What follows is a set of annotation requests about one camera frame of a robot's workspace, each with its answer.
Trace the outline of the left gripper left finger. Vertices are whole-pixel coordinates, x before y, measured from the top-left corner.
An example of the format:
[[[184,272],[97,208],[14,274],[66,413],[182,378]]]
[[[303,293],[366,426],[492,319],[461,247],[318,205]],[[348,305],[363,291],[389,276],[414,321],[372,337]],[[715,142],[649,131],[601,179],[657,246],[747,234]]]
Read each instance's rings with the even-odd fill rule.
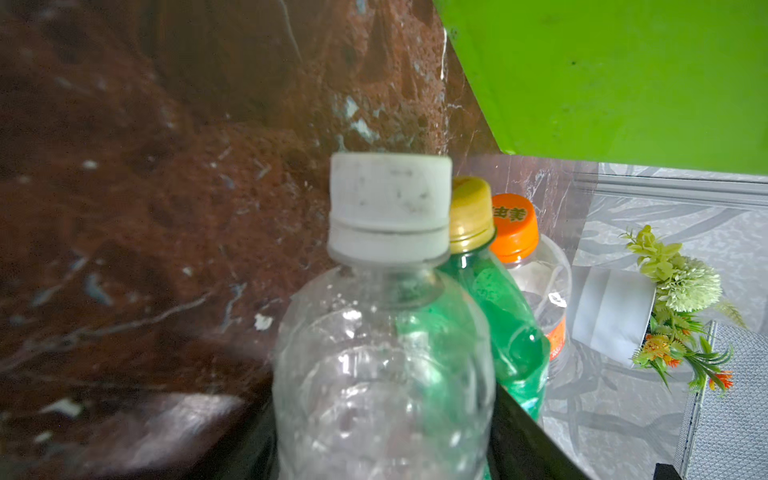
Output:
[[[214,470],[211,479],[267,480],[279,477],[273,395],[249,417],[245,430]]]

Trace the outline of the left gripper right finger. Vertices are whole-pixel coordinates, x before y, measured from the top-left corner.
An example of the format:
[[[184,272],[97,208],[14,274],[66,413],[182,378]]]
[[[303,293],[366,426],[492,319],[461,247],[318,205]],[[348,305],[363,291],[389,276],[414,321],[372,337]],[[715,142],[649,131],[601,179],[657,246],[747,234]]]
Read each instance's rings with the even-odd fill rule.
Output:
[[[491,479],[589,479],[500,384],[487,460]]]

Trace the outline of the green sprite bottle yellow cap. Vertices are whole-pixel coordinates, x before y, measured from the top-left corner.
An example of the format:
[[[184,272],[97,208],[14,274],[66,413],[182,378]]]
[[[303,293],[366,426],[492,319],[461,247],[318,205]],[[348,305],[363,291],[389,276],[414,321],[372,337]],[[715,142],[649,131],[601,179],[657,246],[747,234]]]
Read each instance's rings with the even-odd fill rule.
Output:
[[[459,283],[485,315],[498,383],[535,421],[549,373],[550,342],[514,279],[491,251],[496,236],[489,184],[452,180],[450,257],[441,270]]]

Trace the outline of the long clear bottle white cap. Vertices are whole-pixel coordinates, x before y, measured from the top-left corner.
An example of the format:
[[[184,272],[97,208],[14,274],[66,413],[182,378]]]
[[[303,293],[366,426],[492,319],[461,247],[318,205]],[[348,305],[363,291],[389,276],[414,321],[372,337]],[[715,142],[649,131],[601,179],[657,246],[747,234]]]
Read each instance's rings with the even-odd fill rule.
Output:
[[[336,153],[327,249],[279,326],[283,479],[479,479],[495,376],[485,316],[440,269],[452,162]]]

